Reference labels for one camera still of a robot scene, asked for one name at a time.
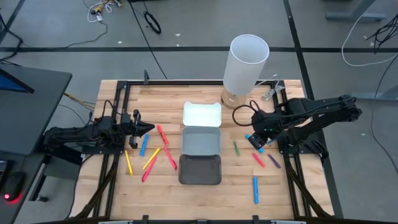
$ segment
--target cardboard base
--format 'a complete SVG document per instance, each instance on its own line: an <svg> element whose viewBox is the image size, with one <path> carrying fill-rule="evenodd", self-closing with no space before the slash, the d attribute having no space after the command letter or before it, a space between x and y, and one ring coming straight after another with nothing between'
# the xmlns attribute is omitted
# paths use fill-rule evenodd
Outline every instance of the cardboard base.
<svg viewBox="0 0 398 224"><path fill-rule="evenodd" d="M229 109L235 109L240 105L245 104L246 96L237 96L230 93L227 89L224 88L221 94L221 102L224 106Z"/></svg>

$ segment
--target white lid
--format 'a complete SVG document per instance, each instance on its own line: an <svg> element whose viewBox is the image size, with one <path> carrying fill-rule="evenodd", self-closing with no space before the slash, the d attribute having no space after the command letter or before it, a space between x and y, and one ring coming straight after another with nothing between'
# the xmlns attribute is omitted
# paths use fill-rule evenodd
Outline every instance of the white lid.
<svg viewBox="0 0 398 224"><path fill-rule="evenodd" d="M221 125L221 104L212 105L184 103L182 123L186 126L219 127Z"/></svg>

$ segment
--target white cup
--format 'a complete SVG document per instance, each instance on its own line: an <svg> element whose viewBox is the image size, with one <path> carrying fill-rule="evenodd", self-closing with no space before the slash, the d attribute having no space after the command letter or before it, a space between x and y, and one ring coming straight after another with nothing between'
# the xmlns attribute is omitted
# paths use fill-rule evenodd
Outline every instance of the white cup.
<svg viewBox="0 0 398 224"><path fill-rule="evenodd" d="M246 96L254 88L269 55L267 43L256 35L235 37L229 48L224 87L231 94Z"/></svg>

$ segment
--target purple marker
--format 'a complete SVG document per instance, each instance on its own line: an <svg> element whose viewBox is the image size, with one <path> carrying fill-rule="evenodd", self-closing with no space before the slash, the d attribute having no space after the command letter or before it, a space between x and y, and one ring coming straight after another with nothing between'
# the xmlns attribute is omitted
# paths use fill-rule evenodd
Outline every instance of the purple marker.
<svg viewBox="0 0 398 224"><path fill-rule="evenodd" d="M274 165L275 165L276 167L280 168L279 163L273 158L272 155L268 154L268 157L272 160L272 162L274 163Z"/></svg>

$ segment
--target red marker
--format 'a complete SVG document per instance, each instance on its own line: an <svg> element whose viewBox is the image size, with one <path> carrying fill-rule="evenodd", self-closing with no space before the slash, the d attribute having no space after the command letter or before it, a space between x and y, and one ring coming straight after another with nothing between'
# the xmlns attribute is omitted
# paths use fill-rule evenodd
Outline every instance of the red marker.
<svg viewBox="0 0 398 224"><path fill-rule="evenodd" d="M150 162L149 168L145 171L144 175L142 176L142 179L141 179L142 182L145 182L145 180L147 179L150 170L152 169L152 167L153 167L154 164L155 164L156 158L157 158L157 157L154 157L154 159Z"/></svg>
<svg viewBox="0 0 398 224"><path fill-rule="evenodd" d="M253 155L253 157L257 160L257 162L260 163L260 165L261 165L262 167L265 167L265 166L266 166L266 165L264 165L264 163L261 161L260 157L257 156L256 153L252 153L252 155Z"/></svg>
<svg viewBox="0 0 398 224"><path fill-rule="evenodd" d="M164 144L167 146L169 144L169 141L166 138L166 135L164 135L162 127L160 127L160 125L157 125L156 128L159 130L160 135L162 135L162 139L164 141Z"/></svg>
<svg viewBox="0 0 398 224"><path fill-rule="evenodd" d="M176 163L174 162L173 157L172 157L172 155L170 155L169 149L167 149L166 146L164 147L164 151L166 151L167 157L170 159L170 162L172 163L173 168L174 168L175 170L177 170L177 165L176 165Z"/></svg>

